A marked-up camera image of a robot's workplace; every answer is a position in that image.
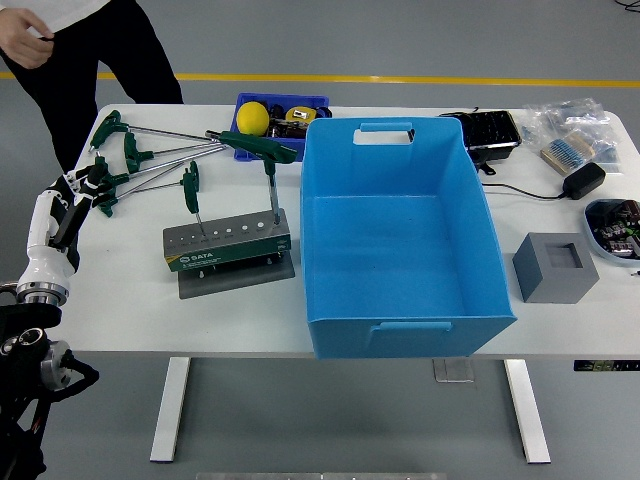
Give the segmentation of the person's right hand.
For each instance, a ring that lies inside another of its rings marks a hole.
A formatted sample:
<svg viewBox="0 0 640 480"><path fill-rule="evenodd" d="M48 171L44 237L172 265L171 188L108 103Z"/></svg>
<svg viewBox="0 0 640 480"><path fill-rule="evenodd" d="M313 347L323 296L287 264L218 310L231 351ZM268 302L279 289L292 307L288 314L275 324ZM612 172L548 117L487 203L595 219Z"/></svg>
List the person's right hand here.
<svg viewBox="0 0 640 480"><path fill-rule="evenodd" d="M44 65L52 56L54 33L25 8L1 9L1 50L25 69Z"/></svg>

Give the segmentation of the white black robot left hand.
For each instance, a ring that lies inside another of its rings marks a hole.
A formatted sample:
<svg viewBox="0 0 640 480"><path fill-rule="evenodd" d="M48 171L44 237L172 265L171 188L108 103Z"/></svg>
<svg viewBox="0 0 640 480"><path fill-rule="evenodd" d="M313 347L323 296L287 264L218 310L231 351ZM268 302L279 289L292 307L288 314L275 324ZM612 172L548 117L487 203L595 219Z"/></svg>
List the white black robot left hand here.
<svg viewBox="0 0 640 480"><path fill-rule="evenodd" d="M36 199L27 239L28 266L17 284L21 303L62 305L77 271L72 245L99 195L107 165L60 176Z"/></svg>

